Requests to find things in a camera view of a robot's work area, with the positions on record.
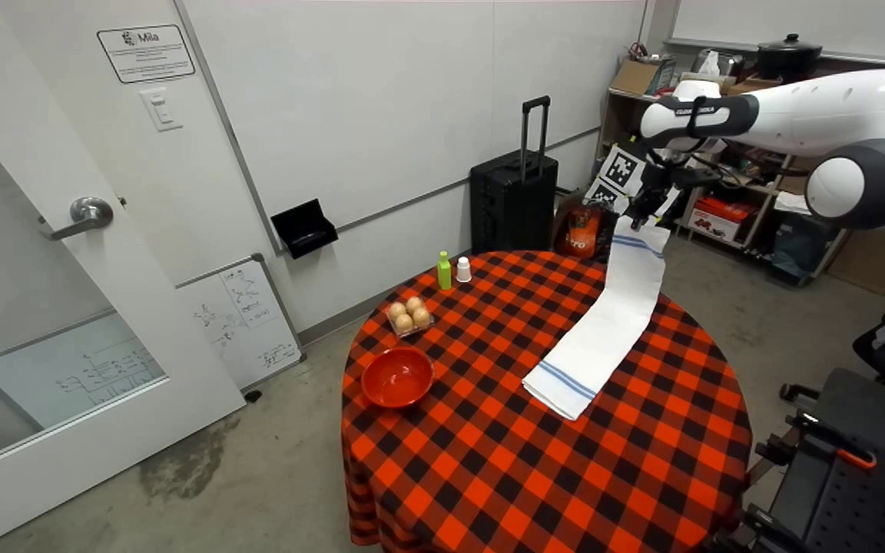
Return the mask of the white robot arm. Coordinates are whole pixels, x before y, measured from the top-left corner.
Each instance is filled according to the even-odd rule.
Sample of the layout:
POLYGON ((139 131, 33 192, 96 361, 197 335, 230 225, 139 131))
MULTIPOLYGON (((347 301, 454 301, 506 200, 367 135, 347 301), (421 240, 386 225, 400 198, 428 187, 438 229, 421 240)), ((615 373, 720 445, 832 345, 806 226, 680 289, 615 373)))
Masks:
POLYGON ((638 117, 647 146, 684 155, 725 137, 788 157, 816 157, 806 207, 843 226, 885 226, 885 66, 827 75, 738 96, 681 80, 638 117))

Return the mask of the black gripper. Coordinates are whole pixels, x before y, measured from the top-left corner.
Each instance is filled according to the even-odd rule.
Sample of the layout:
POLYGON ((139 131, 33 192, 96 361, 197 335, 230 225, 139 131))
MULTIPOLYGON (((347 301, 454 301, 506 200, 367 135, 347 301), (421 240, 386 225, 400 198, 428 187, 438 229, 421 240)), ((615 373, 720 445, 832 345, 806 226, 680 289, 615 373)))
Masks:
POLYGON ((634 212, 631 212, 631 226, 638 229, 645 225, 645 217, 650 215, 650 226, 663 226, 663 212, 656 212, 667 200, 667 192, 676 185, 676 173, 684 167, 684 157, 676 159, 663 159, 656 155, 647 157, 645 176, 643 176, 643 187, 634 200, 634 212))

